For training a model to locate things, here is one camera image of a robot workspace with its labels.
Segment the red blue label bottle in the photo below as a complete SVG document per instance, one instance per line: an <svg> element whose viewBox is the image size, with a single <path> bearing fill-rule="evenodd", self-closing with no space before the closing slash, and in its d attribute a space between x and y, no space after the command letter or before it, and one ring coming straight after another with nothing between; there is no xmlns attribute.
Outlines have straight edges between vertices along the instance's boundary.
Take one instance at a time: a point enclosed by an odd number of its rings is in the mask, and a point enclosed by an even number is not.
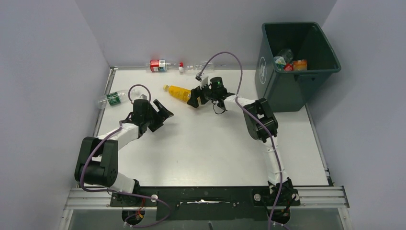
<svg viewBox="0 0 406 230"><path fill-rule="evenodd" d="M287 64L284 68L284 71L293 71L293 65L292 63Z"/></svg>

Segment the blue white label bottle front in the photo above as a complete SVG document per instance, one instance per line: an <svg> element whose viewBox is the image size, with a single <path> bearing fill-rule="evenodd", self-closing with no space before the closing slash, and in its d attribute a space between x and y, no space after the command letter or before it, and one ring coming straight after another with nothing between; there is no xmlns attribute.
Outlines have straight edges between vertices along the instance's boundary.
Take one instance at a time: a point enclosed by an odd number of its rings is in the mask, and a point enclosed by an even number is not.
<svg viewBox="0 0 406 230"><path fill-rule="evenodd" d="M284 70L287 64L291 63L294 54L291 49L284 48L280 50L274 57L274 61L278 70Z"/></svg>

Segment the yellow juice bottle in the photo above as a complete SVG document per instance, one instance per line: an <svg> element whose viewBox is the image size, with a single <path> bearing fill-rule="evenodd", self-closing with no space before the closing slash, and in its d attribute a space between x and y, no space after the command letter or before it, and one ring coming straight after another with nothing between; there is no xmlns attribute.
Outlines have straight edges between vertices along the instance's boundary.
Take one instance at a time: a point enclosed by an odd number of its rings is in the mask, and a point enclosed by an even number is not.
<svg viewBox="0 0 406 230"><path fill-rule="evenodd" d="M173 85L164 85L163 90L169 93L169 95L171 95L172 97L185 103L188 102L191 98L191 90L182 87Z"/></svg>

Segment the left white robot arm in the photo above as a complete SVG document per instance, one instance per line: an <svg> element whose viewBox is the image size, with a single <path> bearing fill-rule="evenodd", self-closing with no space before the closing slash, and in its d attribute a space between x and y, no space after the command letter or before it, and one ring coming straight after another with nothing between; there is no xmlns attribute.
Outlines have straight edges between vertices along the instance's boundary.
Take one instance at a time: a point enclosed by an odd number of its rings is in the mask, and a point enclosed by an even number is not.
<svg viewBox="0 0 406 230"><path fill-rule="evenodd" d="M74 172L85 191L87 184L101 186L100 191L137 194L139 181L119 172L118 153L127 144L141 138L148 130L155 132L174 114L160 101L136 99L133 110L119 121L118 128L97 137L85 137L81 143Z"/></svg>

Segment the orange tea bottle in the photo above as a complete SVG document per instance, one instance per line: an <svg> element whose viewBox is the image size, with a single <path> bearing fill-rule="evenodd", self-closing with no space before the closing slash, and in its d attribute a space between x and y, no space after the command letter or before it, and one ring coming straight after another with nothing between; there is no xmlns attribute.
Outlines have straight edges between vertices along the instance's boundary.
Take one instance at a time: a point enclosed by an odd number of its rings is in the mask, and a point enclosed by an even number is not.
<svg viewBox="0 0 406 230"><path fill-rule="evenodd" d="M295 60L292 62L292 66L294 71L305 71L307 70L307 60Z"/></svg>

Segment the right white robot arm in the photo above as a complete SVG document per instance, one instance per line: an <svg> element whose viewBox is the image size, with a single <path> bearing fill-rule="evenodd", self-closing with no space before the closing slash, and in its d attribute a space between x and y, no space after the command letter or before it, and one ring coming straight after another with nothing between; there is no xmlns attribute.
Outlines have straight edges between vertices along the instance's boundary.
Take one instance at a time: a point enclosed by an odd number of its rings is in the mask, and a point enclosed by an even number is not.
<svg viewBox="0 0 406 230"><path fill-rule="evenodd" d="M288 191L281 186L288 181L277 145L277 119L265 98L246 99L228 92L221 77L198 77L200 85L191 90L187 104L197 108L213 102L223 111L241 110L247 130L252 139L264 145L264 158L267 167L268 184L276 186L269 191L271 202L280 205L288 199Z"/></svg>

